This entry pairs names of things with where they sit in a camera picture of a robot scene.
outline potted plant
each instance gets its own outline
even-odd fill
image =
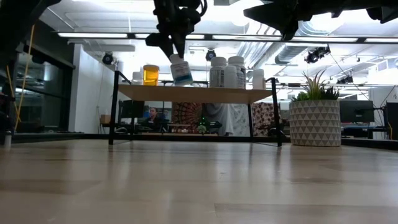
[[[290,140],[298,146],[341,145],[339,91],[332,86],[325,88],[320,79],[325,71],[314,79],[307,79],[306,92],[298,94],[289,105]]]

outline white bottle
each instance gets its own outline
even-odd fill
[[[236,67],[228,65],[224,70],[224,86],[225,88],[237,88],[238,77],[236,76]]]
[[[256,69],[253,71],[253,89],[264,90],[264,70]]]
[[[213,57],[210,69],[210,88],[224,88],[224,69],[226,59],[223,57]]]
[[[144,81],[144,77],[141,72],[133,72],[132,73],[132,84],[133,85],[142,85]]]
[[[184,86],[192,84],[193,78],[188,62],[184,61],[177,54],[171,55],[170,61],[172,63],[170,69],[172,71],[174,85]]]
[[[244,58],[233,56],[228,59],[228,65],[236,66],[238,77],[238,88],[246,89],[246,68],[244,67]]]

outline ductwork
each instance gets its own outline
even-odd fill
[[[315,17],[314,22],[299,22],[296,35],[329,35],[343,24],[341,21],[335,21],[336,23],[332,25],[324,21],[320,22],[320,20],[323,19],[322,17],[325,16],[328,16],[328,14]],[[306,46],[292,46],[289,44],[274,43],[271,45],[271,47],[269,47],[263,57],[258,62],[256,62],[256,64],[254,65],[254,69],[261,68],[265,63],[287,65],[293,60],[293,58],[301,54],[307,48],[308,47]],[[274,52],[276,49],[279,50],[279,53],[275,56]]]

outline ceiling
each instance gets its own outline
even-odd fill
[[[209,8],[202,17],[202,21],[195,26],[195,33],[201,34],[279,34],[265,25],[246,19],[243,9],[263,4],[260,0],[240,0],[230,6],[215,6],[213,0],[208,1]],[[42,21],[58,32],[157,32],[157,19],[152,14],[153,0],[62,0],[61,3],[46,10]],[[328,35],[340,36],[370,36],[383,35],[395,37],[398,34],[398,19],[380,24],[369,18],[365,10],[345,11],[338,19],[331,19],[330,15],[321,15],[312,19],[319,29],[333,27]],[[138,71],[147,63],[159,65],[161,73],[169,73],[170,62],[160,49],[148,47],[143,40],[86,40],[85,50],[94,55],[104,54],[98,51],[107,45],[133,45],[133,52],[115,52],[120,61],[129,62],[131,70]],[[217,56],[230,57],[238,55],[245,47],[251,47],[251,53],[245,60],[251,60],[254,65],[261,58],[270,54],[271,43],[258,45],[243,42],[225,41],[187,41],[185,60],[190,63],[192,70],[197,71],[200,80],[207,79],[210,64],[205,60],[206,50],[215,49]],[[203,49],[191,50],[192,46]],[[332,79],[331,83],[343,75],[341,69],[352,72],[360,82],[366,83],[368,70],[381,61],[381,58],[398,57],[398,45],[367,45],[367,44],[331,44],[331,56],[326,56],[319,62],[307,64],[303,61],[308,54],[307,50],[296,55],[287,65],[276,65],[274,57],[256,68],[263,68],[266,76],[279,76],[286,82],[301,82],[302,72],[310,75],[326,69],[324,77]]]

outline black metal table frame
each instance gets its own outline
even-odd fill
[[[111,122],[109,124],[109,145],[113,145],[114,140],[115,140],[115,122],[116,122],[116,107],[118,105],[118,93],[119,93],[119,77],[122,77],[128,84],[131,85],[131,82],[120,72],[120,71],[115,71],[114,73],[114,82],[113,82],[113,95],[112,95],[112,109],[111,109]],[[269,78],[266,80],[266,82],[271,81],[271,86],[272,86],[272,99],[273,99],[273,104],[274,104],[274,122],[276,126],[276,132],[277,132],[277,146],[280,147],[282,146],[282,135],[280,133],[280,123],[279,123],[279,105],[278,105],[278,100],[277,100],[277,95],[276,95],[276,80],[275,78]],[[249,129],[250,129],[250,138],[249,142],[254,142],[255,137],[253,135],[253,120],[252,120],[252,108],[251,104],[248,104],[248,114],[249,114]],[[159,137],[162,138],[167,138],[169,136],[153,136],[154,139],[158,139]],[[216,141],[223,141],[224,139],[227,139],[225,137],[212,137],[217,138],[215,139]],[[195,140],[197,141],[209,141],[208,138],[203,138],[201,136],[195,137]]]

